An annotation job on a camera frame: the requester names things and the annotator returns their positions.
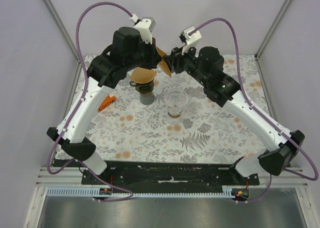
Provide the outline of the brown paper coffee filter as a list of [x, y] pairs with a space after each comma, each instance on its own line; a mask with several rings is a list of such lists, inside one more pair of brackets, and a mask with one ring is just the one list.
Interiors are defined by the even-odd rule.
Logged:
[[152, 82], [157, 75], [157, 72], [153, 69], [145, 69], [137, 67], [133, 70], [130, 80], [136, 84], [147, 84]]

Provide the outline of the dark green coffee dripper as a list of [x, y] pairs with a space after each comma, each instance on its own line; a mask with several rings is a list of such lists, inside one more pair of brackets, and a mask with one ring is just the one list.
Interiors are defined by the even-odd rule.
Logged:
[[154, 90], [154, 81], [153, 80], [150, 82], [147, 82], [147, 83], [137, 83], [137, 82], [134, 82], [133, 80], [131, 80], [129, 82], [129, 85], [131, 87], [134, 87], [135, 90], [137, 92], [139, 92], [140, 94], [152, 93]]

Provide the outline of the clear glass carafe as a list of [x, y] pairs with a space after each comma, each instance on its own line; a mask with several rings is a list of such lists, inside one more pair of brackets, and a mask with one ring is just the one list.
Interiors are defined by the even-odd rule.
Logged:
[[168, 113], [171, 116], [178, 116], [188, 102], [188, 95], [182, 89], [170, 89], [164, 95], [164, 102], [168, 107]]

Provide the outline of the glass cup with brown band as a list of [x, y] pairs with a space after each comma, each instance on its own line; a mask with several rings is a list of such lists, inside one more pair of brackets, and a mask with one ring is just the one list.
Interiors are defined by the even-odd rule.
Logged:
[[176, 107], [169, 107], [167, 111], [167, 121], [170, 125], [179, 125], [182, 122], [183, 110]]

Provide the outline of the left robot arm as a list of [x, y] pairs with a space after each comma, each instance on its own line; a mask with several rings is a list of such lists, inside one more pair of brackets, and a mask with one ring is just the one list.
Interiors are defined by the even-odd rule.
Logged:
[[161, 61], [149, 28], [121, 27], [113, 34], [112, 44], [96, 56], [85, 69], [85, 83], [71, 110], [58, 127], [46, 134], [69, 156], [93, 171], [93, 179], [103, 185], [110, 180], [107, 163], [86, 138], [86, 131], [105, 98], [119, 81], [137, 67], [155, 69]]

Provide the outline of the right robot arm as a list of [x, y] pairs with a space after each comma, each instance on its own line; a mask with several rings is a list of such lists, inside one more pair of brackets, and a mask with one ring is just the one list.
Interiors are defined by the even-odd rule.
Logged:
[[203, 86], [207, 98], [239, 118], [264, 144], [265, 151], [233, 163], [234, 169], [229, 172], [233, 184], [240, 185], [247, 177], [263, 171], [279, 176], [297, 155], [296, 146], [303, 143], [305, 135], [278, 124], [243, 95], [240, 84], [223, 72], [224, 58], [217, 48], [205, 46], [199, 52], [191, 48], [183, 54], [176, 47], [163, 59], [171, 71], [193, 77]]

